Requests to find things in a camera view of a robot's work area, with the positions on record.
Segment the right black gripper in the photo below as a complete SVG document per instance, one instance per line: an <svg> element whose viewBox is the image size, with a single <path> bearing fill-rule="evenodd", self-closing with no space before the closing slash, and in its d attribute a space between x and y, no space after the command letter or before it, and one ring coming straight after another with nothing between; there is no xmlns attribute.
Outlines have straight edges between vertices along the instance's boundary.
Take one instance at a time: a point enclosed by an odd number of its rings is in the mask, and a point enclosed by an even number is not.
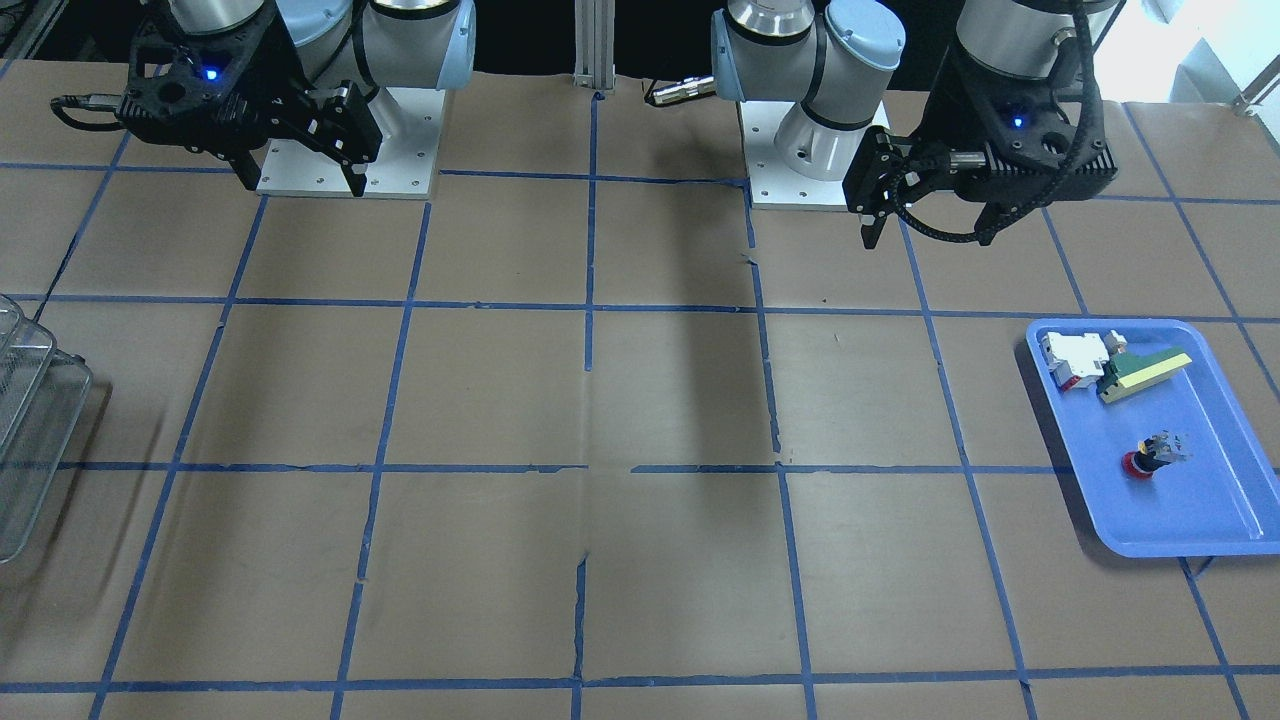
<svg viewBox="0 0 1280 720"><path fill-rule="evenodd" d="M383 141L358 83L308 81L282 18L212 35L187 33L174 18L143 19L115 118L146 143L212 154L247 190L261 178L252 152L284 138L332 159L361 199Z"/></svg>

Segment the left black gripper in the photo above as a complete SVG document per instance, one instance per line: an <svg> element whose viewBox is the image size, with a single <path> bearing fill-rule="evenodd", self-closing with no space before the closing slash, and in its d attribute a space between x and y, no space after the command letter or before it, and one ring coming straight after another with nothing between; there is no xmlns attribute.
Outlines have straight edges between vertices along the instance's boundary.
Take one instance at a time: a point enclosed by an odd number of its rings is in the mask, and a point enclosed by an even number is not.
<svg viewBox="0 0 1280 720"><path fill-rule="evenodd" d="M1117 170L1091 50L1061 45L1044 78L1015 78L952 46L919 126L905 136L870 126L844 195L867 250L891 217L933 240L987 246L1034 210L1094 197ZM940 191L982 206L972 231L942 231L911 214Z"/></svg>

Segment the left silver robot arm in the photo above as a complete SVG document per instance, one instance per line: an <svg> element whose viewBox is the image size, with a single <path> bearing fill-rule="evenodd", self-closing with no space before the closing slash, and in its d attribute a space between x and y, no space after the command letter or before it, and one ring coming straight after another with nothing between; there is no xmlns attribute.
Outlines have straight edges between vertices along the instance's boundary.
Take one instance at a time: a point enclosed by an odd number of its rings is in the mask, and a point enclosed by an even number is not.
<svg viewBox="0 0 1280 720"><path fill-rule="evenodd" d="M717 95L786 102L774 149L792 172L840 182L867 249L890 217L947 243L988 246L1057 201L1117 177L1094 73L1115 1L968 1L918 127L874 114L906 46L878 1L730 1L712 19L712 73L652 85L654 108Z"/></svg>

